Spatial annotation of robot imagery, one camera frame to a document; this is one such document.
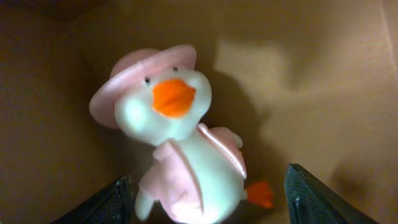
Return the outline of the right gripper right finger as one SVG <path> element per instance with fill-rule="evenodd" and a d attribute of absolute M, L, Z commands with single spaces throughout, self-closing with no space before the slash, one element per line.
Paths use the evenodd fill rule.
<path fill-rule="evenodd" d="M 377 224 L 299 164 L 289 164 L 284 190 L 291 224 Z"/>

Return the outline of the white duck pink hat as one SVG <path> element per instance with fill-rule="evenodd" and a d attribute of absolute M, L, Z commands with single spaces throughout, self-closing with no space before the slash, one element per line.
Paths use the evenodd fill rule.
<path fill-rule="evenodd" d="M 221 223 L 242 201 L 273 207 L 267 182 L 245 185 L 240 136 L 202 123 L 212 89 L 196 61 L 191 45 L 130 52 L 90 100 L 97 123 L 154 147 L 135 199 L 142 222 L 157 203 L 176 223 Z"/>

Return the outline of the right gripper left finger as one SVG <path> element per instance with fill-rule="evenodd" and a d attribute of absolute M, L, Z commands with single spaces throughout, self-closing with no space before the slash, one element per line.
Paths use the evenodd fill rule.
<path fill-rule="evenodd" d="M 120 176 L 51 224 L 129 224 L 133 209 L 131 187 L 131 177 Z"/>

